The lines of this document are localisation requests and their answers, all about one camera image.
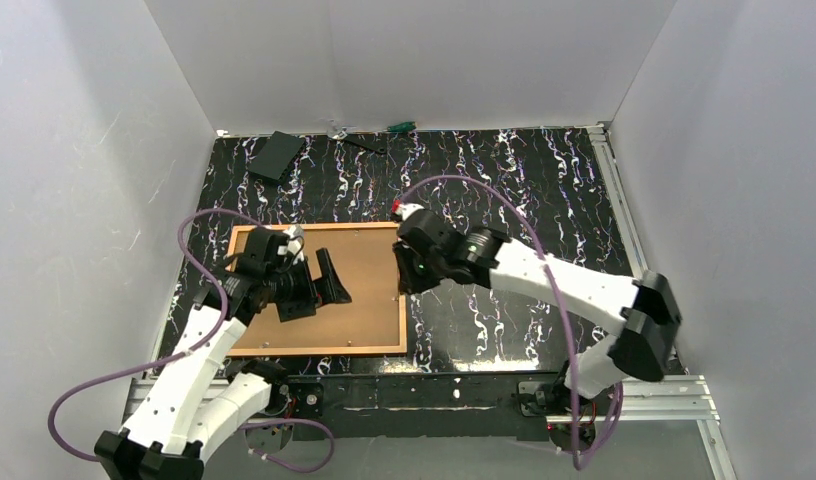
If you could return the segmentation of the orange wooden picture frame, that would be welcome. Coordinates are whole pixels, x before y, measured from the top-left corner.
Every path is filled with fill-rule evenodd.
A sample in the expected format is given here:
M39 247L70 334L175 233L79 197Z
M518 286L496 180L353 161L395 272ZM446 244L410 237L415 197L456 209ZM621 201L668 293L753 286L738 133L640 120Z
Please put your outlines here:
M406 298L398 290L392 222L319 223L303 227L304 251L314 277L321 275L315 251L329 250L336 272L352 297L314 316L281 322L276 307L255 316L228 355L293 357L382 355L407 351Z

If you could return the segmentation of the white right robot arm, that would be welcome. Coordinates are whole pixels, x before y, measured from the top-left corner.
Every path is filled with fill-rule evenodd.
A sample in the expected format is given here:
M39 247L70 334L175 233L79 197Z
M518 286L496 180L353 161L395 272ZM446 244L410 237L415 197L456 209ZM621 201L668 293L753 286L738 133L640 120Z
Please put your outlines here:
M418 294L444 280L513 292L566 310L605 336L568 364L557 394L592 399L626 378L660 382L681 325L667 278L614 275L559 260L487 227L461 233L414 203L396 203L393 245L399 290Z

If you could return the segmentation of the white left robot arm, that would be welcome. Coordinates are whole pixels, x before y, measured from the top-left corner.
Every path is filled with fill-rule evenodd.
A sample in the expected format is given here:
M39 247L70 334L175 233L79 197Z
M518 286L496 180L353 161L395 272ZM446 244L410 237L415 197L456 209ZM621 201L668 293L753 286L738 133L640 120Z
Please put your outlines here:
M304 230L257 227L244 249L206 273L186 329L136 410L115 431L103 432L94 454L111 479L200 479L207 461L239 431L299 424L294 397L282 393L287 373L252 360L212 400L204 399L232 347L269 305L282 321L311 317L329 304L348 304L330 252L316 250L319 277L304 254Z

